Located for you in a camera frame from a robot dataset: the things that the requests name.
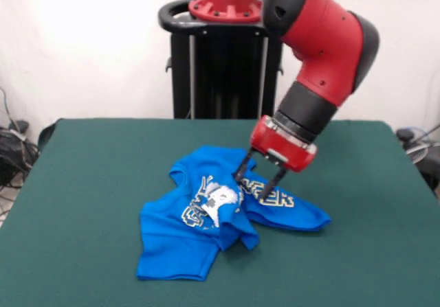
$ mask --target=white backdrop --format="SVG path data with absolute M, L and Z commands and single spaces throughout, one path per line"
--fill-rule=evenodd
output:
M 60 117 L 172 117 L 169 33 L 157 23 L 170 1 L 0 0 L 0 84 L 13 116 L 30 121 L 33 139 Z M 382 39 L 372 71 L 336 118 L 435 124 L 440 0 L 336 1 L 372 21 Z M 277 103 L 299 67 L 286 49 Z

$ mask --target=blue t-shirt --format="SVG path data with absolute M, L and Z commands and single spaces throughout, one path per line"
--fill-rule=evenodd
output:
M 237 240 L 248 249 L 259 243 L 251 221 L 299 231 L 318 231 L 330 222 L 321 209 L 279 187 L 260 200 L 267 181 L 252 172 L 253 159 L 237 184 L 232 173 L 245 154 L 204 146 L 175 163 L 170 176 L 177 187 L 140 214 L 144 252 L 138 278 L 205 280 L 219 251 Z

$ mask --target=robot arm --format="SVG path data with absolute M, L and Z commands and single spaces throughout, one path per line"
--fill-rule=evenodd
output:
M 234 173 L 240 181 L 256 151 L 280 166 L 261 193 L 265 198 L 288 170 L 312 162 L 315 138 L 369 72 L 380 39 L 370 22 L 333 0 L 263 0 L 263 24 L 302 61 L 277 112 L 258 121 L 250 152 Z

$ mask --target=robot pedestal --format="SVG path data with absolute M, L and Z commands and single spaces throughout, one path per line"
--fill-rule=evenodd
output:
M 173 74 L 174 118 L 272 116 L 283 44 L 267 34 L 258 18 L 201 20 L 189 10 L 194 1 L 174 1 L 159 11 L 159 24 L 171 33 L 166 67 Z

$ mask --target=green felt surface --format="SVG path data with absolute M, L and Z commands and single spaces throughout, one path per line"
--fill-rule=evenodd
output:
M 332 122 L 281 186 L 333 219 L 256 225 L 206 282 L 135 278 L 143 204 L 204 144 L 247 148 L 253 121 L 63 120 L 0 228 L 0 306 L 440 306 L 440 208 L 380 122 Z M 275 168 L 256 157 L 266 177 Z

